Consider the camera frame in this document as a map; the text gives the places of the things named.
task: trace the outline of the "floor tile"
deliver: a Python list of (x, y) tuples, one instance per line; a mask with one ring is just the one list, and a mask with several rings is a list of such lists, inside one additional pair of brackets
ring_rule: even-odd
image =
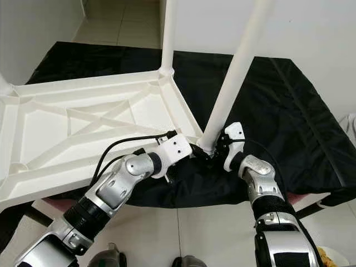
[(116, 42), (120, 23), (120, 21), (85, 19), (74, 41)]
[(179, 209), (182, 255), (207, 266), (256, 266), (254, 218), (249, 202)]
[(103, 41), (77, 41), (76, 43), (86, 43), (88, 45), (103, 45), (103, 46), (116, 46), (116, 42), (103, 42)]
[(327, 246), (356, 264), (356, 217), (347, 203), (301, 220), (317, 246)]
[(24, 216), (12, 240), (0, 255), (0, 266), (13, 267), (15, 259), (28, 245), (37, 240), (45, 230), (46, 227)]
[(356, 217), (356, 199), (351, 200), (351, 201), (349, 202), (349, 206), (350, 206), (350, 208), (351, 208), (353, 214), (354, 214), (355, 217)]
[(128, 2), (123, 14), (124, 21), (157, 21), (160, 18), (158, 2)]
[(126, 3), (157, 3), (159, 4), (161, 0), (120, 0)]
[(180, 255), (177, 211), (124, 206), (80, 258), (80, 266), (87, 266), (95, 254), (107, 249), (108, 242), (126, 254), (128, 266), (171, 266)]
[(89, 19), (109, 19), (120, 21), (125, 10), (125, 1), (119, 0), (88, 0), (85, 5)]
[(160, 27), (157, 23), (122, 21), (118, 45), (160, 48)]

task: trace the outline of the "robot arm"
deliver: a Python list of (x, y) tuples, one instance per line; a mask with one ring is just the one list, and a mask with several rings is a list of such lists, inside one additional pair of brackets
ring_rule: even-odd
[(224, 133), (218, 141), (218, 146), (226, 148), (224, 169), (238, 170), (239, 178), (248, 185), (256, 220), (257, 266), (322, 266), (312, 239), (295, 217), (293, 207), (286, 202), (274, 179), (273, 166), (253, 155), (245, 156), (243, 142), (239, 142), (240, 146), (232, 145), (235, 144), (233, 140), (244, 138), (240, 123), (228, 126)]
[(74, 267), (95, 236), (129, 199), (135, 185), (150, 176), (162, 177), (169, 166), (192, 153), (176, 135), (148, 153), (127, 155), (102, 176), (74, 206), (17, 259), (20, 267)]

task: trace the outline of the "white wall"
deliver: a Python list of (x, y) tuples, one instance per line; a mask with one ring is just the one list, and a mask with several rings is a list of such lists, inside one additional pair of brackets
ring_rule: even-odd
[[(178, 0), (176, 50), (235, 52), (252, 0)], [(291, 58), (336, 118), (356, 112), (356, 1), (277, 0), (258, 56)]]
[(27, 82), (56, 41), (71, 41), (83, 20), (80, 0), (0, 0), (0, 72)]

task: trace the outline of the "black tablecloth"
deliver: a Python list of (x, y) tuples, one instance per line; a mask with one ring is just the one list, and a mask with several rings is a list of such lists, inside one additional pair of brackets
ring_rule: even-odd
[[(231, 55), (174, 53), (174, 79), (202, 129), (231, 59)], [(160, 62), (161, 51), (155, 49), (57, 42), (28, 83), (151, 71)], [(288, 191), (333, 192), (337, 203), (355, 197), (356, 149), (291, 60), (255, 57), (226, 124), (234, 121), (242, 123), (246, 137), (261, 142), (276, 157)], [(254, 145), (245, 144), (245, 151), (271, 162)], [(235, 172), (207, 169), (190, 160), (179, 163), (170, 174), (171, 185), (164, 179), (141, 182), (129, 203), (187, 207), (247, 199), (245, 185)]]

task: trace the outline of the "wire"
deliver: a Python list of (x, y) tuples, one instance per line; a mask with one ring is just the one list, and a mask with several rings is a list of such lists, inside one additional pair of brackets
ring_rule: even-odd
[(136, 141), (136, 140), (145, 140), (145, 139), (155, 139), (155, 138), (161, 138), (166, 136), (167, 133), (162, 133), (161, 135), (148, 135), (148, 136), (139, 136), (139, 137), (130, 137), (122, 140), (118, 140), (114, 143), (112, 143), (110, 146), (107, 147), (107, 149), (104, 151), (104, 153), (101, 155), (99, 162), (96, 166), (93, 179), (91, 180), (89, 187), (93, 186), (99, 179), (98, 173), (100, 171), (100, 167), (102, 165), (102, 162), (104, 161), (105, 156), (108, 154), (108, 152), (114, 147), (117, 146), (118, 144), (124, 143), (124, 142), (129, 142), (129, 141)]
[(113, 164), (115, 161), (121, 159), (121, 158), (124, 157), (124, 156), (125, 156), (125, 155), (121, 155), (121, 156), (115, 157), (114, 159), (112, 159), (111, 161), (109, 161), (109, 163), (106, 164), (106, 165), (104, 166), (104, 168), (102, 168), (101, 172), (98, 174), (98, 177), (97, 177), (98, 180), (99, 180), (100, 177), (104, 174), (104, 172), (106, 171), (106, 169), (110, 167), (111, 164)]
[(267, 147), (265, 147), (264, 145), (262, 145), (260, 142), (257, 142), (255, 140), (252, 140), (252, 139), (232, 139), (230, 140), (231, 143), (235, 143), (235, 142), (249, 142), (249, 143), (252, 143), (252, 144), (255, 144), (255, 145), (258, 145), (259, 147), (261, 147), (267, 154), (268, 156), (272, 159), (272, 161), (274, 162), (274, 165), (277, 169), (277, 172), (278, 172), (278, 175), (280, 177), (280, 182), (281, 182), (281, 185), (284, 189), (284, 192), (283, 192), (283, 195), (286, 198), (286, 192), (287, 192), (287, 188), (286, 188), (286, 185), (284, 183), (284, 179), (283, 179), (283, 175), (282, 175), (282, 171), (281, 171), (281, 168), (276, 160), (276, 158), (269, 152), (269, 150), (267, 149)]

